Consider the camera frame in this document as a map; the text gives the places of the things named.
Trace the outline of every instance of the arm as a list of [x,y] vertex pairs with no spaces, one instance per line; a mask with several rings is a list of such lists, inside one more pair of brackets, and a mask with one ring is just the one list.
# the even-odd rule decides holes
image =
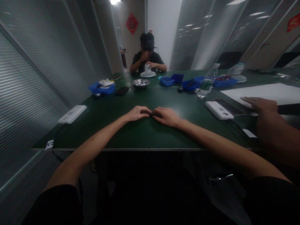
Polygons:
[[277,102],[254,97],[244,97],[258,113],[257,134],[266,151],[275,160],[300,168],[300,131],[290,126],[277,113]]
[[90,137],[60,164],[44,191],[62,184],[76,186],[82,170],[102,151],[108,141],[122,126],[130,121],[135,121],[142,117],[149,117],[148,114],[141,114],[142,110],[151,113],[147,107],[136,106],[129,113],[118,118],[115,122]]
[[130,66],[130,73],[134,73],[138,70],[138,68],[140,67],[140,65],[142,64],[142,62],[148,60],[149,58],[149,52],[143,52],[142,56],[140,57],[139,60],[137,60],[136,58],[133,59],[133,63]]
[[218,157],[236,167],[249,179],[270,176],[290,182],[289,179],[267,160],[222,136],[198,127],[187,120],[180,119],[172,109],[158,107],[152,113],[161,114],[162,118],[156,116],[153,116],[153,118],[164,125],[187,133],[205,145]]
[[146,64],[150,64],[150,68],[158,68],[160,71],[166,72],[168,70],[166,64],[158,64],[153,62],[147,62]]

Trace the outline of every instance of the red chinese couplet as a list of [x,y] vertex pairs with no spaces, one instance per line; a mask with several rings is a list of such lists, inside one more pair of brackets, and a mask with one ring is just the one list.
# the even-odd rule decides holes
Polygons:
[[138,27],[138,21],[132,13],[129,14],[129,17],[126,22],[126,27],[131,32],[132,35],[134,34],[135,30]]
[[300,25],[300,13],[288,21],[287,32],[290,32],[292,29],[295,29],[299,25]]

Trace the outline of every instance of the blue plastic bin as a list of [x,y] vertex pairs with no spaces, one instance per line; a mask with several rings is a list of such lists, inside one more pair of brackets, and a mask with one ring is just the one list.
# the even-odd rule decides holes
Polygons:
[[197,82],[199,82],[201,84],[202,81],[203,81],[203,79],[204,79],[204,77],[195,77],[194,81],[197,81]]
[[170,77],[162,77],[160,78],[160,83],[166,86],[171,86],[174,84],[174,79]]
[[183,78],[184,78],[184,74],[177,74],[177,73],[174,73],[174,74],[171,76],[171,78],[174,79],[174,83],[182,83]]
[[215,80],[215,82],[212,84],[212,86],[214,88],[232,87],[237,82],[238,82],[238,80],[232,79],[232,78],[230,78],[230,80],[227,80],[227,81],[217,81],[217,80]]
[[187,85],[188,85],[189,82],[190,81],[182,82],[182,87],[183,87],[184,90],[194,92],[200,86],[200,82],[194,80],[193,83],[191,84],[191,86],[188,87]]
[[112,86],[110,86],[109,88],[105,89],[105,88],[97,88],[99,82],[92,84],[91,86],[89,86],[88,88],[91,90],[91,92],[93,94],[105,94],[105,95],[109,95],[111,94],[114,90],[115,90],[115,84],[113,84]]

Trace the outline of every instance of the stainless steel bowl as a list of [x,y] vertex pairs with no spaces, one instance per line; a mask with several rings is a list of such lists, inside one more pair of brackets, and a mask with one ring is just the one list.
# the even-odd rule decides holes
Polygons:
[[150,84],[150,80],[147,79],[137,79],[132,82],[133,86],[136,88],[145,88],[148,84]]

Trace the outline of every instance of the smartphone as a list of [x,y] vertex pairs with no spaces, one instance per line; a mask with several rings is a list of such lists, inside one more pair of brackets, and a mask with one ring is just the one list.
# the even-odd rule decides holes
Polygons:
[[230,104],[229,102],[225,101],[222,98],[214,99],[214,101],[219,103],[221,106],[223,106],[225,109],[227,109],[231,114],[235,116],[246,115],[245,112],[236,108],[235,106],[233,106],[232,104]]
[[126,92],[129,90],[129,87],[121,87],[117,92],[116,95],[125,95]]
[[111,78],[110,80],[117,80],[119,79],[121,76],[114,76],[113,78]]

